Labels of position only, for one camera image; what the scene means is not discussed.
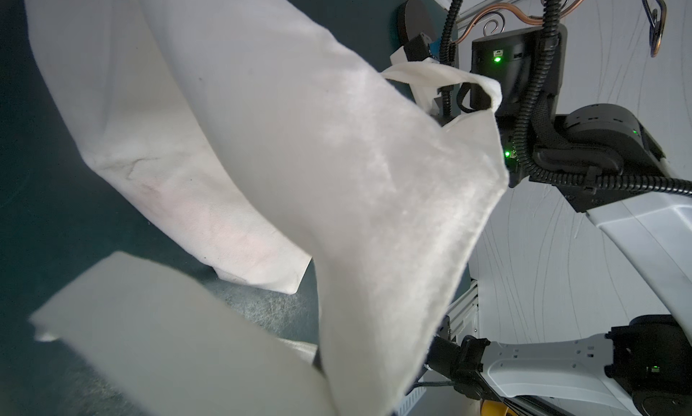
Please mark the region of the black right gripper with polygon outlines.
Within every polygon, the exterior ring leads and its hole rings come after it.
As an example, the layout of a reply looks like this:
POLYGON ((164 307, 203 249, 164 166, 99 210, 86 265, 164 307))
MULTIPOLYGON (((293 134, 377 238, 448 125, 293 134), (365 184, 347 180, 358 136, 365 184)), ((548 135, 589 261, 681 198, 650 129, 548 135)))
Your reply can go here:
POLYGON ((537 147, 558 150, 560 154, 573 149, 573 144, 558 133, 551 107, 535 107, 522 126, 517 125, 517 117, 503 116, 497 121, 510 188, 526 178, 556 187, 573 187, 573 176, 563 170, 541 167, 534 156, 537 147))

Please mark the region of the white printed tote bag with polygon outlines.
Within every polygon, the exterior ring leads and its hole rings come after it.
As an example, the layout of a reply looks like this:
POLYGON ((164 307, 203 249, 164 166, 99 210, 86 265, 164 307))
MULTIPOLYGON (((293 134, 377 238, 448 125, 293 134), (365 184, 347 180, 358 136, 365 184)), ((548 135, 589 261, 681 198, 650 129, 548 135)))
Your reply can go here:
POLYGON ((315 264, 314 368, 186 275, 115 253, 30 318, 153 415, 389 415, 414 381, 507 173, 493 111, 443 128, 287 0, 25 0, 84 161, 234 281, 315 264))

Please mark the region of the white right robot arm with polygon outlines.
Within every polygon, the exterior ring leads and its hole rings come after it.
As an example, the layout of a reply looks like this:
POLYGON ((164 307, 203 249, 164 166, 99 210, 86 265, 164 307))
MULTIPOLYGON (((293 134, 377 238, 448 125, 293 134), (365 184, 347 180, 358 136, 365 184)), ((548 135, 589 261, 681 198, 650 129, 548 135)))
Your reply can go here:
POLYGON ((551 147, 586 186, 524 182, 493 212, 427 364, 445 386, 517 415, 691 412, 691 200, 594 185, 650 182, 661 150, 634 116, 596 104, 558 120, 551 147))

